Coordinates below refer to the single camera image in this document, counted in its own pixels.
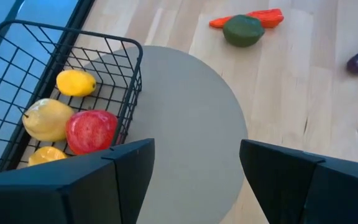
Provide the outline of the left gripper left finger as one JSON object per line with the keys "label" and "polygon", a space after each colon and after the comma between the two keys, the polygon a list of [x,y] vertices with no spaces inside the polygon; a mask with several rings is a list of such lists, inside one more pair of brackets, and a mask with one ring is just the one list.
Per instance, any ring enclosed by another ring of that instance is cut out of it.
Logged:
{"label": "left gripper left finger", "polygon": [[0,173],[0,223],[136,223],[154,139]]}

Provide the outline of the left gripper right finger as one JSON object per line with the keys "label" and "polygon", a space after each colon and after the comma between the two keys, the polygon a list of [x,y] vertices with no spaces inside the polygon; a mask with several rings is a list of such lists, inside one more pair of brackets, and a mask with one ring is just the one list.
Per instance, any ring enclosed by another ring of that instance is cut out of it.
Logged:
{"label": "left gripper right finger", "polygon": [[358,223],[358,162],[250,139],[239,158],[269,223]]}

